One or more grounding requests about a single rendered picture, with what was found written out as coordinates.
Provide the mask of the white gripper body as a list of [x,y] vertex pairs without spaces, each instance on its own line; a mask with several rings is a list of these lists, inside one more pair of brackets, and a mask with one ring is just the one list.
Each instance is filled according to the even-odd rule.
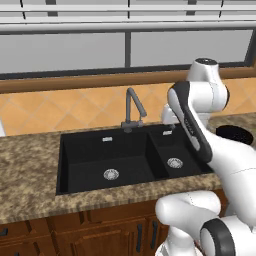
[[169,107],[169,104],[165,104],[161,114],[161,120],[164,125],[178,124],[179,120]]

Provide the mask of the black pan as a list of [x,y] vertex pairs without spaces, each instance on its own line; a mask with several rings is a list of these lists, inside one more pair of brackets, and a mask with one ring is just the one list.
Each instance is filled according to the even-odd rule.
[[216,128],[216,135],[220,137],[219,142],[226,145],[233,141],[251,145],[254,137],[246,129],[234,125],[221,125]]

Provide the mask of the black double sink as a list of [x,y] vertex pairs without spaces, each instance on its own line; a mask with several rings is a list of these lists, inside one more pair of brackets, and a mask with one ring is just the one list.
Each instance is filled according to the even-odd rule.
[[208,174],[180,125],[63,134],[58,195]]

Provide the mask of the wooden panel under sink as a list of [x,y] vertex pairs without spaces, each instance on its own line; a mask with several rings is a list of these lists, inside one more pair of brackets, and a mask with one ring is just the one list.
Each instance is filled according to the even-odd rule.
[[125,218],[141,217],[155,214],[155,200],[144,201],[109,208],[89,210],[87,219],[89,222],[97,223],[104,221],[115,221]]

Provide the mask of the grey tap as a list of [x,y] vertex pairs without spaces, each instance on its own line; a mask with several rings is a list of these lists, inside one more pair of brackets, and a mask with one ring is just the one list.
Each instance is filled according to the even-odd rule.
[[[135,106],[140,114],[140,119],[138,121],[131,120],[131,101],[134,101]],[[142,118],[147,116],[147,112],[142,105],[139,97],[133,88],[129,87],[126,91],[126,118],[125,121],[121,123],[121,128],[126,132],[130,133],[133,128],[138,128],[143,126]]]

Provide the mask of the wooden window sill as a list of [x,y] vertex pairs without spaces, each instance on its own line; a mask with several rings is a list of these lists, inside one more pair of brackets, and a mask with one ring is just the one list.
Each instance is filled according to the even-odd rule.
[[28,72],[0,75],[0,94],[172,83],[185,80],[190,66]]

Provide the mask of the wooden cupboard door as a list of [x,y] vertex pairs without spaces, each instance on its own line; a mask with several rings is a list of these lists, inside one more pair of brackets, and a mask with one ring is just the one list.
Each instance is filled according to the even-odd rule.
[[[154,249],[151,249],[151,240],[152,240],[152,221],[157,221],[158,230],[156,236],[156,243]],[[165,241],[168,234],[168,226],[161,224],[155,216],[149,218],[149,228],[148,228],[148,256],[155,256],[157,248]]]
[[[136,251],[137,225],[142,224],[141,251]],[[59,256],[143,256],[145,218],[117,221],[56,234]]]

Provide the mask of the grey framed window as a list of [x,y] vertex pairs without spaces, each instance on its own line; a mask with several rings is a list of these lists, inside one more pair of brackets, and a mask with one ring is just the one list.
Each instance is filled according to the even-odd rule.
[[0,0],[0,79],[256,58],[256,0]]

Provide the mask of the wooden drawer front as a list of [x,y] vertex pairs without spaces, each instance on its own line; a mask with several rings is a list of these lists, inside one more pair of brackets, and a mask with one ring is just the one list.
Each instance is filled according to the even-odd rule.
[[39,256],[40,250],[30,242],[17,242],[0,245],[0,256]]
[[8,234],[6,236],[0,236],[0,243],[27,238],[30,236],[32,231],[31,224],[28,220],[0,224],[0,232],[3,230],[3,228],[8,228]]

